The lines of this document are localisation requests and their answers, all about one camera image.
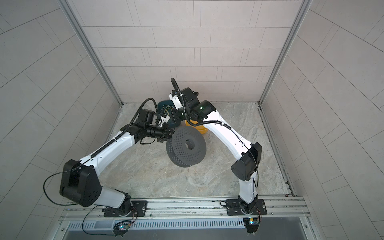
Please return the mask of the dark grey cable spool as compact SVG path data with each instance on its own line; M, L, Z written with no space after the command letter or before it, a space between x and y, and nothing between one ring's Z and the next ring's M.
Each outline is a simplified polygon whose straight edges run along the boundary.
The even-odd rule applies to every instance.
M203 161L207 145L203 135L197 129L181 126L176 129L172 138L167 140L166 150L175 165L188 168Z

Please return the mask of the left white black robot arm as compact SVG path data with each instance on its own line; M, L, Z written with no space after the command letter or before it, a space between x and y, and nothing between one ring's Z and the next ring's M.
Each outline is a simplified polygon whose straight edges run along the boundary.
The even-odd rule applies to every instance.
M148 98L140 105L131 121L107 143L93 153L80 160L69 160L65 163L61 175L59 194L71 201L70 205L82 207L105 206L106 215L125 217L134 214L131 196L128 193L102 187L99 175L121 153L144 138L164 142L173 135L169 127L170 119L158 109L146 110Z

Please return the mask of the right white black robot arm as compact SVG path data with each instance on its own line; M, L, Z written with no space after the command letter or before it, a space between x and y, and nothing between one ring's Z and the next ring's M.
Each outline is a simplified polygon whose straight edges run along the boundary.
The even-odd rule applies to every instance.
M180 119L186 120L192 127L205 126L233 154L236 161L231 170L239 179L239 208L246 215L256 212L262 146L251 143L237 133L209 101L200 102L198 92L190 88L181 90L174 78L171 78L171 83L174 90L170 94L170 100L173 101Z

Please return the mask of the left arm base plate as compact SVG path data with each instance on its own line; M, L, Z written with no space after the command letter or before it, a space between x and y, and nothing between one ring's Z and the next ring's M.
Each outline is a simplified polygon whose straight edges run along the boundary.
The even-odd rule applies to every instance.
M147 201L126 201L117 209L107 207L102 209L102 212L105 218L144 217L147 205Z

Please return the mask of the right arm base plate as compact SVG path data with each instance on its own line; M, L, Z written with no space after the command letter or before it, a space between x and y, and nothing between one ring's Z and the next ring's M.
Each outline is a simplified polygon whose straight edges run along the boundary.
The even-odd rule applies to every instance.
M263 199L254 199L250 204L242 199L227 199L221 201L220 205L226 208L228 216L264 216L268 214Z

